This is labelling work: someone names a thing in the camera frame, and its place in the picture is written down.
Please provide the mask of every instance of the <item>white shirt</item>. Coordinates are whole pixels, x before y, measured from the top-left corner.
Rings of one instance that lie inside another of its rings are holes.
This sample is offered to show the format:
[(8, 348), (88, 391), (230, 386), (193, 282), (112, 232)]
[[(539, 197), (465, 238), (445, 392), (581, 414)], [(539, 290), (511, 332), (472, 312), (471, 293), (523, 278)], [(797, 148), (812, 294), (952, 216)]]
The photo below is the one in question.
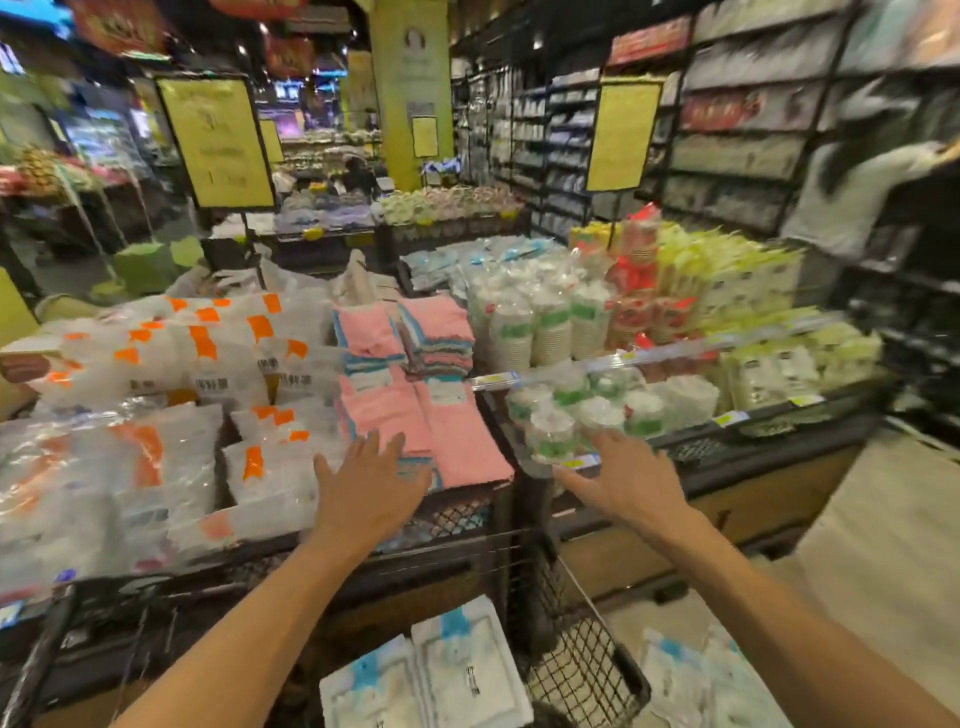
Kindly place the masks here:
[(820, 175), (837, 144), (825, 144), (810, 158), (804, 188), (780, 237), (814, 243), (828, 253), (863, 253), (887, 194), (901, 182), (916, 180), (934, 166), (938, 145), (908, 144), (856, 165), (831, 196), (824, 194)]

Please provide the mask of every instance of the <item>person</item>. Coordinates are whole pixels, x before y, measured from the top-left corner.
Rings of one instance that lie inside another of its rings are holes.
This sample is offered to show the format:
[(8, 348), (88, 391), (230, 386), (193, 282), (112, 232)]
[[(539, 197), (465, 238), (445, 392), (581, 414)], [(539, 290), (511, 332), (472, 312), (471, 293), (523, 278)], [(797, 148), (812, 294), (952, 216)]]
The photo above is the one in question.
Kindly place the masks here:
[[(665, 453), (601, 432), (596, 480), (556, 478), (670, 559), (737, 640), (796, 728), (958, 728), (960, 719), (843, 627), (806, 607), (751, 565), (687, 504)], [(356, 440), (333, 473), (322, 457), (313, 532), (293, 554), (173, 664), (116, 728), (260, 728), (337, 589), (376, 544), (417, 509), (430, 482), (396, 474), (398, 435), (380, 452)]]

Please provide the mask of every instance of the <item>hand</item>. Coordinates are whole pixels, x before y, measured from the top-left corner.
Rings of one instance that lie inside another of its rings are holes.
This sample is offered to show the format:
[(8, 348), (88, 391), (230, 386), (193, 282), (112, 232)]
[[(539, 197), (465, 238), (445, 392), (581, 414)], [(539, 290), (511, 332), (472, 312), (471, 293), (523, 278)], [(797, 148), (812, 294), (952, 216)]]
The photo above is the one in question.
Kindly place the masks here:
[(584, 504), (626, 522), (657, 551), (678, 544), (689, 528), (708, 523), (686, 502), (666, 452), (655, 455), (645, 441), (616, 430), (602, 430), (592, 440), (600, 453), (599, 478), (553, 469), (557, 481)]
[(314, 458), (320, 504), (310, 545), (343, 553), (357, 566), (407, 523), (426, 495), (432, 475), (427, 467), (418, 469), (412, 480), (396, 474), (403, 443), (403, 435), (398, 434), (381, 453), (377, 432), (358, 437), (337, 473), (322, 455)]

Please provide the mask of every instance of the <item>red banner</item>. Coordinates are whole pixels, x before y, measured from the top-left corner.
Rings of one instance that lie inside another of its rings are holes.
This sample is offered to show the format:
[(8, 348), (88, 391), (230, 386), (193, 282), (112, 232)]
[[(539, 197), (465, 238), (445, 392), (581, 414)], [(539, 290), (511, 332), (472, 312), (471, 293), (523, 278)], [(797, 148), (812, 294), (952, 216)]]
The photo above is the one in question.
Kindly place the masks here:
[(279, 78), (307, 78), (313, 73), (317, 52), (308, 37), (266, 36), (267, 68)]
[(282, 20), (300, 11), (306, 0), (210, 0), (220, 12), (250, 20)]
[(117, 56), (164, 53), (163, 17), (153, 0), (67, 0), (77, 33)]

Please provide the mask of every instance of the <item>yellow sign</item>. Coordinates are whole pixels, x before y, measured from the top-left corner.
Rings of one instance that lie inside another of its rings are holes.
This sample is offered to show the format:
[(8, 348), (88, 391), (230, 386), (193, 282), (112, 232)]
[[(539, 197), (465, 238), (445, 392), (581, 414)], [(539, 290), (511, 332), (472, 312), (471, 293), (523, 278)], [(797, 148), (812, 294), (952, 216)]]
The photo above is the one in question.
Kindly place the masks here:
[(271, 164), (282, 164), (283, 148), (280, 146), (280, 135), (276, 132), (276, 121), (260, 119), (260, 135), (263, 136), (263, 146), (267, 150), (267, 161)]
[(243, 79), (159, 78), (156, 88), (200, 207), (274, 209), (274, 186)]
[(437, 117), (414, 116), (414, 157), (435, 157), (440, 153), (437, 140)]
[(603, 83), (587, 192), (614, 192), (639, 186), (662, 88), (662, 83), (656, 81)]

